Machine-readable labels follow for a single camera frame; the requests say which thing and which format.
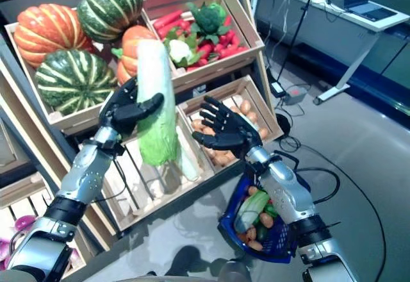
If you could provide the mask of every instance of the potato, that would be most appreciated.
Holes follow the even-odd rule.
[[[261,213],[259,215],[259,218],[261,219],[261,223],[266,226],[268,229],[270,229],[272,226],[274,226],[274,220],[271,216],[269,216],[267,213]]]
[[[263,249],[262,245],[256,240],[251,240],[250,242],[248,242],[248,246],[257,251],[262,251]]]
[[[237,106],[232,106],[232,107],[230,107],[230,109],[235,113],[240,113],[240,110],[238,109]]]
[[[248,114],[246,114],[247,118],[252,122],[252,123],[256,123],[258,121],[258,116],[256,115],[255,112],[251,111]]]
[[[199,119],[193,120],[191,126],[195,131],[200,131],[205,128],[205,125]]]
[[[249,195],[254,195],[256,192],[258,192],[258,188],[256,186],[249,186],[248,188]]]
[[[225,167],[229,163],[229,159],[225,155],[216,155],[213,161],[215,165],[220,165],[221,167]]]
[[[265,139],[268,136],[268,130],[266,128],[259,129],[259,135],[262,140]]]
[[[255,240],[256,239],[256,228],[254,226],[251,226],[246,231],[246,236],[249,240]]]
[[[208,154],[208,156],[212,159],[215,157],[215,150],[214,149],[208,149],[205,147],[205,152]]]
[[[228,151],[218,151],[217,149],[215,149],[215,155],[220,156],[220,155],[226,155],[228,153]]]
[[[205,135],[212,135],[215,136],[215,132],[213,131],[212,128],[205,126],[204,130],[203,130]]]
[[[250,102],[247,100],[244,100],[240,106],[240,110],[244,115],[247,115],[248,112],[250,112]]]
[[[249,241],[248,236],[246,236],[246,233],[243,233],[243,234],[237,233],[236,236],[239,238],[241,242],[244,242],[245,244],[247,244]]]
[[[235,155],[231,151],[228,151],[225,156],[227,156],[230,162],[233,162],[236,159]]]

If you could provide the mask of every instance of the gray floor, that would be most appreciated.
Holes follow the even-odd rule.
[[[277,54],[275,61],[281,63],[283,53],[278,50]],[[285,87],[294,83],[313,84],[301,103],[306,114],[294,118],[291,134],[350,174],[378,209],[388,249],[380,281],[409,281],[410,131],[344,93],[320,106],[313,105],[313,98],[327,85],[292,64],[287,68],[283,74]],[[300,112],[296,107],[286,109],[293,114]],[[301,160],[301,167],[333,169],[304,149],[299,149],[295,156]],[[382,259],[381,232],[364,197],[340,176],[339,193],[319,204],[318,209],[326,223],[341,221],[331,232],[340,241],[359,280],[374,281]],[[334,183],[325,174],[306,173],[305,178],[315,199],[333,188]],[[158,274],[215,277],[220,264],[239,256],[217,230],[218,218],[237,181],[237,177],[230,179],[195,202],[181,204],[180,209],[167,216],[154,215],[143,221],[112,251],[100,254],[67,281],[118,281],[150,270]],[[304,265],[298,258],[289,265],[250,258],[245,258],[245,262],[255,282],[302,281]]]

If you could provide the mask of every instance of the silver metal forearm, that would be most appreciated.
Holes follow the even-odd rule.
[[[247,155],[251,163],[266,163],[269,159],[270,155],[263,147],[253,147]],[[286,224],[316,214],[311,194],[299,184],[295,173],[282,161],[269,163],[259,181]]]
[[[111,127],[101,127],[94,140],[100,143],[115,141],[119,134]],[[61,183],[56,196],[90,204],[101,192],[105,172],[110,167],[113,156],[100,150],[95,144],[85,144],[77,154],[72,168]]]
[[[273,160],[263,147],[253,147],[246,159],[265,166],[259,182],[282,220],[300,235],[298,252],[305,264],[313,264],[307,270],[311,280],[355,282],[343,251],[318,216],[311,194],[297,181],[295,173],[281,160]]]

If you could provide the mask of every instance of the white desk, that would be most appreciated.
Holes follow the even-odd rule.
[[[297,0],[299,6],[293,6],[291,10],[297,10],[297,8],[300,8],[300,4],[306,4],[307,1],[308,0]],[[302,38],[298,37],[298,39],[348,65],[348,69],[338,84],[314,100],[317,104],[322,103],[349,87],[347,81],[359,67],[360,63],[364,60],[385,29],[410,19],[410,16],[392,10],[391,8],[388,9],[396,12],[396,15],[372,22],[358,15],[344,12],[344,10],[334,5],[328,5],[325,0],[311,0],[311,6],[322,12],[317,14],[312,13],[312,9],[308,10],[306,20],[304,20],[304,24],[307,25],[302,25],[300,31],[301,33],[304,32],[305,35],[304,37],[302,35]],[[338,22],[323,23],[324,14],[329,15],[335,21],[338,19]],[[336,52],[332,50],[337,48],[339,50],[344,49],[348,55],[338,58]]]

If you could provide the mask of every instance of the robotic hand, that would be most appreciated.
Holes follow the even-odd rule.
[[[101,191],[112,160],[124,152],[121,139],[132,134],[136,123],[163,103],[162,94],[135,103],[136,91],[135,79],[131,79],[107,97],[100,112],[98,132],[84,142],[44,216],[36,220],[14,251],[7,271],[0,272],[0,282],[61,279],[72,252],[67,242],[74,238],[87,206]]]
[[[215,136],[194,132],[200,144],[218,150],[231,150],[255,171],[258,181],[271,197],[282,220],[296,238],[302,261],[312,265],[302,275],[304,281],[356,281],[337,241],[320,218],[311,194],[297,181],[293,171],[278,156],[262,147],[258,132],[241,115],[214,98],[205,97],[202,123],[213,128]]]

